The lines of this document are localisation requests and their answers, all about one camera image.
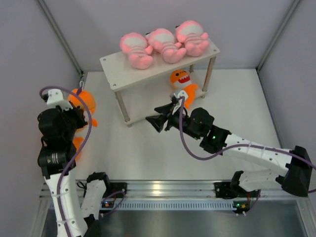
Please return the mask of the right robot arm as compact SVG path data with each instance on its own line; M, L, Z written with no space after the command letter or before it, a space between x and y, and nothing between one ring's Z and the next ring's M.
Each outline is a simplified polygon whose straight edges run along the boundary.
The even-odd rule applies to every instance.
M146 117L146 121L157 132L178 129L185 150L193 158L207 161L227 156L262 167L259 171L235 172L230 182L234 195L279 188L297 197L307 197L315 192L310 190L315 165L305 148L278 149L251 142L214 125L214 117L203 108L196 108L188 115L184 108L170 103L155 108L155 111L158 114Z

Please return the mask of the pink plush toy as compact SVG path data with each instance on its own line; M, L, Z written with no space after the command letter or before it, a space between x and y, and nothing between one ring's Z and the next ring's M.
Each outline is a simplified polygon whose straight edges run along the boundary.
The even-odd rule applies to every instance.
M175 36L178 42L182 43L187 54L192 57L199 57L208 49L208 33L204 31L200 23L187 20L175 27Z
M147 33L145 38L167 63L177 63L187 53L186 48L183 48L180 42L176 42L174 34L165 28L155 29Z
M149 68L154 62L151 56L153 47L139 33L128 33L122 36L119 46L122 52L127 55L128 61L133 68L144 70Z

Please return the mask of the orange shark plush front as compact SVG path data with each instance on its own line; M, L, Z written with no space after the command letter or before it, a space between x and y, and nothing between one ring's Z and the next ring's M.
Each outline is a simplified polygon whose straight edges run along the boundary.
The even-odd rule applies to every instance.
M184 107L189 110L195 100L198 85L196 83L192 83L190 74L181 69L175 70L171 73L170 82L175 89L180 88L186 92L188 98L184 103Z

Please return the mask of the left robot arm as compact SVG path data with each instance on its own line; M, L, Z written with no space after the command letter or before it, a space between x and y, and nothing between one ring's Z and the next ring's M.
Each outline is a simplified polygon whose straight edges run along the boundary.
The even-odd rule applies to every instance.
M75 132L88 124L83 109L73 104L65 109L57 105L41 112L38 122L42 133L38 165L52 197L57 236L101 236L100 204L111 193L111 183L105 172L90 174L84 200L80 203L76 163L72 160L77 152L73 144Z

